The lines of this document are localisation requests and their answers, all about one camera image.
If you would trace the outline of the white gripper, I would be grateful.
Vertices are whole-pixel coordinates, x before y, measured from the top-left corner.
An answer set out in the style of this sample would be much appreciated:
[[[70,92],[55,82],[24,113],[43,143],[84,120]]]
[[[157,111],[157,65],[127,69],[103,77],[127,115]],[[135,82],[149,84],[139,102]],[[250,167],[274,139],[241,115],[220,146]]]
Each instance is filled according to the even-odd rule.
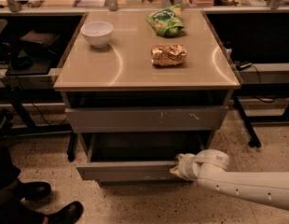
[[[199,177],[200,165],[194,154],[179,154],[177,167],[170,169],[170,173],[184,180],[193,181]]]

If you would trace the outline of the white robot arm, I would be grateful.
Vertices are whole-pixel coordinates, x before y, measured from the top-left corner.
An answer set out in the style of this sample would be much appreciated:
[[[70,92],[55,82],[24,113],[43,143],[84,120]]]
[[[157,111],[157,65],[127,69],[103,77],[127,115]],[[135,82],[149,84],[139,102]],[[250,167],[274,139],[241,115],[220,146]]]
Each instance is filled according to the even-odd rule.
[[[226,153],[205,149],[178,154],[170,172],[204,189],[289,211],[289,172],[229,172],[228,166]]]

